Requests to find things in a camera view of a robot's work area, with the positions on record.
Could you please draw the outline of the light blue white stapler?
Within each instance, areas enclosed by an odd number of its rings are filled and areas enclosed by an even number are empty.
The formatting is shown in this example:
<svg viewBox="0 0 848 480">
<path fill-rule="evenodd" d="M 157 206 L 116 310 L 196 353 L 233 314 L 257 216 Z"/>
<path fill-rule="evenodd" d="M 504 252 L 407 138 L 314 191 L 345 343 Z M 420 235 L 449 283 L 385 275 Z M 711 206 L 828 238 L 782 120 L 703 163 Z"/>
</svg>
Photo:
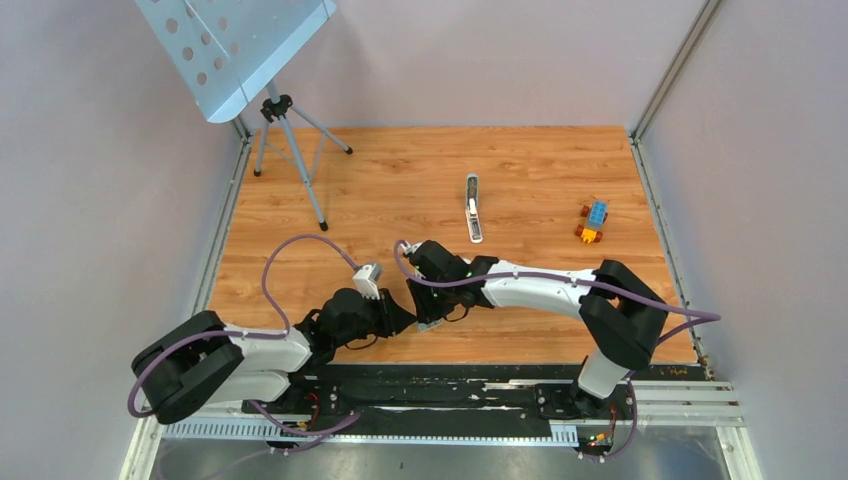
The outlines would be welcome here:
<svg viewBox="0 0 848 480">
<path fill-rule="evenodd" d="M 472 243 L 483 241 L 482 227 L 479 219 L 479 177 L 475 173 L 467 175 L 465 190 L 465 215 Z"/>
</svg>

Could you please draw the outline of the white staple tray with staples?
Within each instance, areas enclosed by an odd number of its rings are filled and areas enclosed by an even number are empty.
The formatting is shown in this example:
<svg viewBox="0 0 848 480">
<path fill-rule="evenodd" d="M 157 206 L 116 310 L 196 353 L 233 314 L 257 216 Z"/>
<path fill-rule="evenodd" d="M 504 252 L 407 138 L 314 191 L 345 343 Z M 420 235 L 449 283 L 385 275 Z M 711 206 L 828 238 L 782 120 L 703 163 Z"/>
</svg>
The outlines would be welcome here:
<svg viewBox="0 0 848 480">
<path fill-rule="evenodd" d="M 436 321 L 429 322 L 429 323 L 417 322 L 416 328 L 419 332 L 425 332 L 425 331 L 428 331 L 428 330 L 433 329 L 435 327 L 438 327 L 441 324 L 442 324 L 441 320 L 436 320 Z"/>
</svg>

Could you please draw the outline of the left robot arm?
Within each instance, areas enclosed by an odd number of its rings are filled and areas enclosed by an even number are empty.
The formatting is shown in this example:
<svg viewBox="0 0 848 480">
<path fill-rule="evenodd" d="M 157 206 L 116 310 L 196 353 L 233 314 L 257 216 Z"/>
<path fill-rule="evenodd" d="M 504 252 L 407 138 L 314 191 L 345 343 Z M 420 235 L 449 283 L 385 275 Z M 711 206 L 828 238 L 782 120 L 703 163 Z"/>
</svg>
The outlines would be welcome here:
<svg viewBox="0 0 848 480">
<path fill-rule="evenodd" d="M 298 411 L 306 386 L 291 375 L 329 363 L 338 349 L 368 337 L 390 338 L 416 323 L 386 289 L 374 298 L 351 288 L 337 290 L 288 331 L 244 329 L 204 310 L 142 350 L 132 361 L 136 382 L 149 408 L 133 416 L 154 416 L 169 425 L 206 405 L 257 400 L 283 413 Z"/>
</svg>

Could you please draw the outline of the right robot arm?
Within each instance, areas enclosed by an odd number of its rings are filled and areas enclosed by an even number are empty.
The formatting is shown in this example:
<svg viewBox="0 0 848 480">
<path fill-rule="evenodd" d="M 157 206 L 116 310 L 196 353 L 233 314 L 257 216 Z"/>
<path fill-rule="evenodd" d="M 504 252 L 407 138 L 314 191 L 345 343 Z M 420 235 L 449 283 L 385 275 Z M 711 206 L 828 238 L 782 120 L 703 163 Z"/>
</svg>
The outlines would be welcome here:
<svg viewBox="0 0 848 480">
<path fill-rule="evenodd" d="M 491 256 L 467 260 L 434 240 L 399 241 L 396 254 L 411 266 L 408 285 L 425 323 L 456 307 L 526 308 L 581 321 L 595 342 L 570 392 L 584 417 L 601 414 L 617 384 L 649 366 L 668 317 L 667 304 L 615 260 L 595 269 L 552 270 Z"/>
</svg>

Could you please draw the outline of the colourful toy block car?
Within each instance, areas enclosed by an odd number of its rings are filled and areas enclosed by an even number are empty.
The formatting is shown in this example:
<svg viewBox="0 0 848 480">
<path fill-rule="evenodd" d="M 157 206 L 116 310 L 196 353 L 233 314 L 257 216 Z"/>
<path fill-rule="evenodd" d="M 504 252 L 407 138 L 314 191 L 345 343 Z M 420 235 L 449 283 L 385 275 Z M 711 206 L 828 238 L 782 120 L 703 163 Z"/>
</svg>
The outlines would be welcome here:
<svg viewBox="0 0 848 480">
<path fill-rule="evenodd" d="M 595 200 L 582 207 L 580 216 L 583 221 L 577 225 L 575 236 L 584 244 L 599 243 L 603 239 L 602 228 L 608 219 L 608 204 Z"/>
</svg>

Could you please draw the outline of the light blue music stand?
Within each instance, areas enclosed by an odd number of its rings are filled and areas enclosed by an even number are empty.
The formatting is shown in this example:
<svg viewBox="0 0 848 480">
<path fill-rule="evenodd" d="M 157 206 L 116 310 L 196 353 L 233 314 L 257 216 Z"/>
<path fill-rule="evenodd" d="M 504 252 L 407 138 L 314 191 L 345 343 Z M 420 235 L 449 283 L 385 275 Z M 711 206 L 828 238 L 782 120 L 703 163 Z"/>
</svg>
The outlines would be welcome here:
<svg viewBox="0 0 848 480">
<path fill-rule="evenodd" d="M 328 223 L 289 120 L 297 115 L 346 154 L 352 148 L 281 93 L 276 75 L 336 13 L 333 1 L 169 1 L 142 0 L 137 7 L 172 60 L 205 120 L 235 120 L 261 98 L 263 122 L 258 151 L 269 146 L 272 124 L 282 127 L 288 159 L 304 184 L 319 228 Z"/>
</svg>

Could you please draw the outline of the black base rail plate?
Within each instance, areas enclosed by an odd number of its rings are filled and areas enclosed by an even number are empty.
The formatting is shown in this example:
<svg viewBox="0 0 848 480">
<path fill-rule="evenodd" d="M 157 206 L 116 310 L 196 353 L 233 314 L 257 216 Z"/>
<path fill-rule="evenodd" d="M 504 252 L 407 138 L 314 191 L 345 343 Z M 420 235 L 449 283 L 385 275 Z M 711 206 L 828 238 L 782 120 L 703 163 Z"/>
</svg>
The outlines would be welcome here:
<svg viewBox="0 0 848 480">
<path fill-rule="evenodd" d="M 633 390 L 605 401 L 572 400 L 577 364 L 350 364 L 297 373 L 277 400 L 244 402 L 245 413 L 305 416 L 327 429 L 349 413 L 345 433 L 409 437 L 542 437 L 552 420 L 602 427 L 632 419 Z"/>
</svg>

